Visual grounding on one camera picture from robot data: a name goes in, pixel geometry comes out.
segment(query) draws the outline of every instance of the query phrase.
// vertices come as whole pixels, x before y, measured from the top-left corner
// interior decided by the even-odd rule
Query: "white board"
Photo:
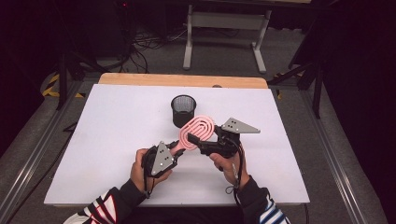
[[[122,186],[139,148],[177,140],[171,101],[180,94],[196,100],[195,116],[207,115],[217,125],[235,118],[259,128],[261,133],[241,134],[247,172],[277,203],[309,202],[270,90],[96,84],[44,203],[89,204]],[[230,184],[223,173],[199,149],[186,151],[173,170],[142,206],[235,204],[225,193]]]

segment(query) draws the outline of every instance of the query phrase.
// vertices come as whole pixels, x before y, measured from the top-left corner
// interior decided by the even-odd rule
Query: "black wall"
[[[33,3],[0,7],[0,156],[44,100],[40,86],[55,65],[49,30]]]
[[[396,223],[396,20],[389,2],[359,1],[338,18],[325,86],[389,223]]]

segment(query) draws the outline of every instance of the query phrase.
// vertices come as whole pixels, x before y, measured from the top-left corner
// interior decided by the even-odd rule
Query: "table leg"
[[[189,14],[187,16],[187,44],[186,51],[184,52],[184,63],[183,69],[189,70],[191,67],[191,55],[192,55],[192,5],[189,5]]]
[[[259,38],[257,39],[257,42],[251,43],[254,57],[256,58],[256,63],[257,66],[259,67],[259,72],[263,74],[266,73],[267,70],[265,68],[264,61],[262,60],[262,53],[260,52],[260,48],[262,46],[262,40],[264,38],[265,31],[267,30],[268,22],[271,17],[271,12],[272,12],[271,10],[267,10],[265,12],[265,17],[262,17],[262,25],[260,27]]]

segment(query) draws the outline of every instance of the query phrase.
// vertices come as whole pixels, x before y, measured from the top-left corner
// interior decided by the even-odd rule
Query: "wrist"
[[[249,181],[250,175],[248,174],[242,174],[241,176],[241,182],[239,183],[239,190],[242,190],[246,183]]]

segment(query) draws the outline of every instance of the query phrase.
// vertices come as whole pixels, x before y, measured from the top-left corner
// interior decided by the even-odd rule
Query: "forearm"
[[[120,189],[109,190],[65,223],[121,223],[145,198],[129,179]]]
[[[238,192],[238,198],[244,211],[246,224],[256,223],[290,223],[286,216],[276,207],[267,188],[259,188],[253,177]]]

